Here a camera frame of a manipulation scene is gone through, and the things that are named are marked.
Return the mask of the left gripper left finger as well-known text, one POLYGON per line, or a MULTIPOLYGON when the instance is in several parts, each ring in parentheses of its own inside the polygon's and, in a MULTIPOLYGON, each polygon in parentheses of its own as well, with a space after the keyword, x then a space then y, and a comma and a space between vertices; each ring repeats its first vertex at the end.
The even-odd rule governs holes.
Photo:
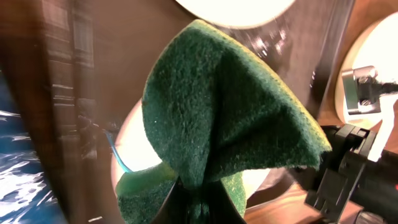
POLYGON ((188 192, 178 178, 151 224, 187 224, 188 192))

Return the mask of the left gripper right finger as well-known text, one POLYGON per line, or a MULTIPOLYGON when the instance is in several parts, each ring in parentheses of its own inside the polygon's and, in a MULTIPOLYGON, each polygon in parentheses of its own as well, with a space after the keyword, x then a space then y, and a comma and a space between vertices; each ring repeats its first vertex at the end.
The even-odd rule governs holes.
POLYGON ((220 180, 208 184, 206 202, 210 216, 208 224, 246 224, 220 180))

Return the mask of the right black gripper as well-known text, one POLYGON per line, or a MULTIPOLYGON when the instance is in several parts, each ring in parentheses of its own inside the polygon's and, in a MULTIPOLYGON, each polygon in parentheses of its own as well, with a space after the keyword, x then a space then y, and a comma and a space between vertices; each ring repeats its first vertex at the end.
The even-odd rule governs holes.
MULTIPOLYGON (((341 72, 349 115, 380 113, 380 97, 397 93, 396 83, 377 76, 374 66, 341 72)), ((346 124, 323 130, 332 150, 322 154, 319 170, 306 171, 305 203, 332 222, 354 202, 386 223, 397 223, 397 154, 383 150, 376 162, 368 159, 377 136, 368 129, 346 124)))

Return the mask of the green scrubbing sponge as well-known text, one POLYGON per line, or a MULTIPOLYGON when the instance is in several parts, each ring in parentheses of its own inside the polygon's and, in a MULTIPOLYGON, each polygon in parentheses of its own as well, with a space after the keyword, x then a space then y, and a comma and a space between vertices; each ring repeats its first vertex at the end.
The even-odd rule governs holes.
POLYGON ((126 223, 150 223, 178 180, 188 190, 184 218, 205 223, 205 187, 220 181, 240 216, 243 172, 318 168, 331 145, 319 124, 266 63, 199 19, 152 68, 142 97, 146 137, 160 164, 127 172, 116 185, 126 223))

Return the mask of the white plate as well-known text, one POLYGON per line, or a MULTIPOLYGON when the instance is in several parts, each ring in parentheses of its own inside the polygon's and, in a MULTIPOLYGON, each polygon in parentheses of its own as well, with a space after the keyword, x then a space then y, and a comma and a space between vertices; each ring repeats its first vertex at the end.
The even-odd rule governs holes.
POLYGON ((295 0, 176 0, 184 9, 211 24, 249 29, 283 14, 295 0))
MULTIPOLYGON (((397 13, 371 24, 355 40, 348 51, 341 71, 373 66, 378 72, 379 82, 397 82, 397 13)), ((343 81, 341 75, 335 87, 335 110, 345 124, 371 129, 382 119, 380 113, 350 115, 346 109, 343 81)))
MULTIPOLYGON (((131 171, 146 170, 161 163, 145 134, 141 101, 135 104, 124 120, 114 145, 122 162, 131 171)), ((246 198, 258 190, 270 171, 270 169, 255 169, 243 172, 246 198)))

